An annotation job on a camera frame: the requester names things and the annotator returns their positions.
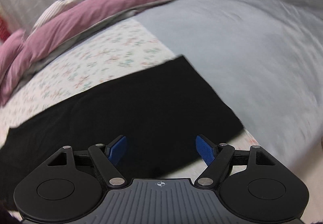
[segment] black garment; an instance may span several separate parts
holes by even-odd
[[[14,208],[16,185],[65,145],[86,150],[125,135],[128,148],[117,168],[155,178],[198,158],[195,138],[227,142],[243,126],[181,56],[100,84],[66,99],[9,131],[0,150],[0,199]]]

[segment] pink pillow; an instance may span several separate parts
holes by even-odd
[[[19,29],[0,46],[0,84],[8,68],[23,49],[24,38],[25,30]]]
[[[118,12],[156,1],[170,0],[85,0],[53,18],[29,36],[12,63],[0,87],[0,105],[9,100],[23,73],[60,44]]]

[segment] round silver bolt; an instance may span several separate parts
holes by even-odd
[[[209,186],[213,183],[213,180],[209,177],[202,177],[197,182],[202,186]]]
[[[110,179],[109,182],[113,186],[119,186],[119,185],[122,185],[123,183],[125,183],[125,180],[120,177],[114,177],[114,178]]]

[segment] striped white fabric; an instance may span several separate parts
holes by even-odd
[[[48,21],[57,17],[59,14],[71,9],[78,4],[78,0],[57,0],[55,1],[44,13],[38,18],[34,24],[31,33],[35,32],[36,29],[46,24]]]

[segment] red object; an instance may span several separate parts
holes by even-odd
[[[11,34],[7,29],[7,22],[0,17],[0,40],[4,42],[8,39],[8,37],[10,37],[10,35]]]

